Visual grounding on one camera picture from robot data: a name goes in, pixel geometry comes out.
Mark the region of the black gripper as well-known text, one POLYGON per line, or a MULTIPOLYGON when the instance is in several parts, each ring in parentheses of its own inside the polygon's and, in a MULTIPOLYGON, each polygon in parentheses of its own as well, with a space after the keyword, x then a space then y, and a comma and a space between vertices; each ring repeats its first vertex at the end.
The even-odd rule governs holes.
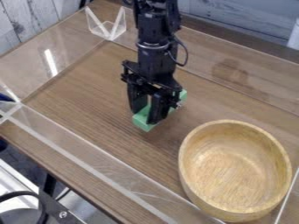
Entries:
POLYGON ((124 60, 121 81, 126 84, 129 108, 136 114, 146 106, 146 96, 152 96, 146 117, 148 124, 157 124, 168 115, 170 103, 166 94, 156 93, 160 86, 164 90, 178 92, 181 85, 173 78, 176 69, 177 44, 170 42, 162 48, 137 47, 137 62, 124 60))

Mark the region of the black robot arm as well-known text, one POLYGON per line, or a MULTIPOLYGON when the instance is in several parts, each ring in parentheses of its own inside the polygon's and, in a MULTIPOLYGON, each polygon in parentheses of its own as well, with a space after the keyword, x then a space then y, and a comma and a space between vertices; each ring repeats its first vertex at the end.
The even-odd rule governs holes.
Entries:
POLYGON ((121 80, 126 84, 129 108, 137 114, 146 105, 145 123, 157 124, 177 108, 182 86, 173 78, 178 46, 174 33, 181 29, 177 0, 132 0, 137 29, 137 62, 124 60, 121 80))

